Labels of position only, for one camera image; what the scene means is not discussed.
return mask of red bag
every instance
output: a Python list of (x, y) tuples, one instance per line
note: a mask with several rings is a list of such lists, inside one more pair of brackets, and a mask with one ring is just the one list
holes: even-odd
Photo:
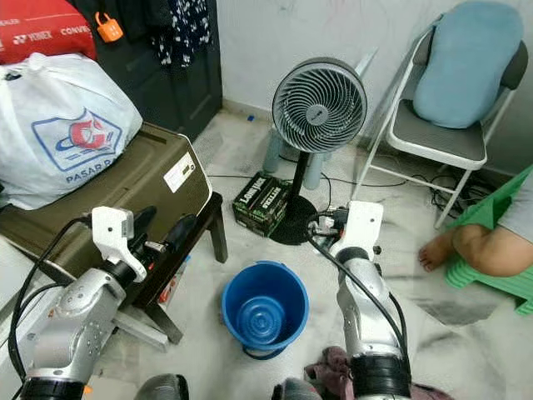
[(31, 53), (97, 55), (89, 24), (66, 0), (0, 0), (0, 64)]

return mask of tiled floor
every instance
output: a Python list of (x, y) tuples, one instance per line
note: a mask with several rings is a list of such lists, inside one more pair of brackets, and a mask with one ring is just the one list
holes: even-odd
[[(261, 169), (267, 148), (267, 122), (248, 122), (243, 116), (219, 113), (194, 143), (210, 175), (253, 175)], [(335, 152), (324, 172), (352, 180), (356, 162), (365, 152), (346, 146)], [(433, 166), (412, 158), (380, 157), (405, 172), (430, 176)], [(289, 178), (294, 165), (282, 162), (276, 175)], [(237, 225), (231, 200), (246, 179), (213, 177), (212, 186), (224, 199), (229, 258), (215, 261), (209, 235), (192, 252), (192, 260), (172, 300), (169, 314), (184, 332), (182, 341), (167, 352), (138, 342), (124, 332), (112, 337), (92, 379), (89, 398), (131, 399), (137, 388), (159, 373), (186, 376), (191, 399), (270, 398), (276, 383), (294, 376), (318, 358), (329, 345), (343, 346), (341, 312), (336, 305), (336, 270), (308, 244), (284, 247), (251, 234)], [(398, 183), (376, 172), (370, 184)], [(345, 205), (352, 187), (332, 182), (332, 204)], [(327, 182), (303, 194), (317, 208), (327, 205)], [(462, 290), (446, 286), (443, 271), (425, 273), (416, 262), (418, 248), (435, 235), (436, 210), (427, 189), (413, 184), (366, 187), (361, 200), (380, 202), (385, 219), (378, 261), (386, 281), (399, 297), (407, 319), (413, 379), (439, 387), (457, 400), (526, 400), (533, 398), (533, 317), (513, 313), (514, 301), (487, 287)], [(220, 296), (224, 285), (244, 267), (273, 259), (294, 270), (306, 285), (311, 311), (303, 334), (280, 356), (258, 362), (244, 355), (220, 324)]]

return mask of printed logo on bag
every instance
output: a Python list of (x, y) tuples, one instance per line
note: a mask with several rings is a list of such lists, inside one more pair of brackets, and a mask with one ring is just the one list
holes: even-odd
[(13, 44), (24, 44), (26, 42), (26, 35), (13, 36)]
[(91, 29), (89, 29), (85, 25), (80, 25), (79, 27), (64, 27), (59, 32), (61, 32), (63, 36), (67, 36), (67, 35), (77, 35), (79, 33), (89, 33), (91, 32)]
[(28, 35), (15, 35), (13, 36), (14, 44), (24, 44), (29, 39), (30, 42), (38, 42), (40, 40), (53, 39), (50, 31), (32, 32)]
[(0, 19), (0, 27), (6, 27), (7, 25), (18, 25), (20, 23), (20, 19)]
[(120, 127), (87, 109), (75, 120), (52, 118), (36, 121), (32, 123), (32, 130), (59, 170), (66, 172), (80, 166), (86, 168), (67, 177), (68, 183), (96, 175), (110, 165), (122, 135)]

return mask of dark door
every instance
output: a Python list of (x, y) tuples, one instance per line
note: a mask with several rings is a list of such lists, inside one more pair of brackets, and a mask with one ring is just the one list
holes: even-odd
[[(162, 66), (149, 37), (133, 42), (125, 35), (116, 42), (105, 43), (98, 35), (94, 21), (99, 1), (71, 1), (92, 27), (98, 63), (131, 98), (143, 119), (184, 133), (191, 140), (222, 106), (217, 1), (207, 1), (212, 41), (196, 53), (194, 62), (187, 68), (176, 64)], [(124, 26), (116, 0), (106, 0), (105, 4), (110, 16)]]

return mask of electric fan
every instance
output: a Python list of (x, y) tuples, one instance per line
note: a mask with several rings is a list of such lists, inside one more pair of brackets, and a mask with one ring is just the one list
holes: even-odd
[(277, 87), (272, 116), (280, 136), (300, 150), (286, 214), (270, 238), (306, 241), (306, 220), (315, 207), (300, 196), (311, 153), (327, 153), (350, 142), (366, 116), (366, 94), (356, 70), (333, 58), (312, 58), (290, 71)]

